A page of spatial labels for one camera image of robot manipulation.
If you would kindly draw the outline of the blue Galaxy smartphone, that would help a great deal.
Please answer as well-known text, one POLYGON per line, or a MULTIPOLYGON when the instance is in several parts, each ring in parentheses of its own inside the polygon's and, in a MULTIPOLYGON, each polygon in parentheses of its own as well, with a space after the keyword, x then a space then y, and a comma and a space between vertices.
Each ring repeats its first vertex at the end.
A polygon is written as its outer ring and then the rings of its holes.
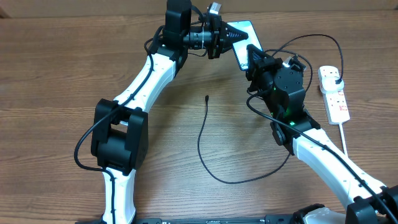
POLYGON ((236 56, 240 70, 246 71, 248 69, 248 51, 247 46, 252 44, 259 50, 262 50, 261 43, 257 37, 256 31, 251 21, 236 21, 229 22, 228 25, 239 29, 248 34, 248 38, 233 44, 234 54, 236 56))

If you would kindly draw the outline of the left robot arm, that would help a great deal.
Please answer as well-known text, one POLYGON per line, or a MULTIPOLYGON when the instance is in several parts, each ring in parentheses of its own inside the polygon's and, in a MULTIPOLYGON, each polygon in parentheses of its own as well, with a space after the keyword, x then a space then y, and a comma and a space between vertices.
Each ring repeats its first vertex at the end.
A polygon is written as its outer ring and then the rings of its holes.
POLYGON ((165 23, 144 44, 147 60, 133 82, 113 100, 102 99, 95 108, 91 154, 104 175, 106 207, 100 223, 133 223, 134 178, 149 148, 149 111, 160 92, 183 67, 189 50, 206 50, 210 59, 248 39, 248 34, 218 14, 212 3, 199 13, 190 1, 167 1, 165 23))

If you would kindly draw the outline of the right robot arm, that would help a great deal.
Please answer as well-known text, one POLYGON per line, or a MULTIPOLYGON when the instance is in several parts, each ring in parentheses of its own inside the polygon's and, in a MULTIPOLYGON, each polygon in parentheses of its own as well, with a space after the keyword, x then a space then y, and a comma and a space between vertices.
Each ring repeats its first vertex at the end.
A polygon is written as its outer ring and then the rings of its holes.
POLYGON ((346 223, 378 223, 380 214, 388 223, 397 223, 397 187, 360 169, 343 154, 305 109, 303 64, 293 57, 288 64, 247 46, 246 78, 253 97, 261 97, 271 112, 276 143, 311 167, 338 197, 346 210, 346 223))

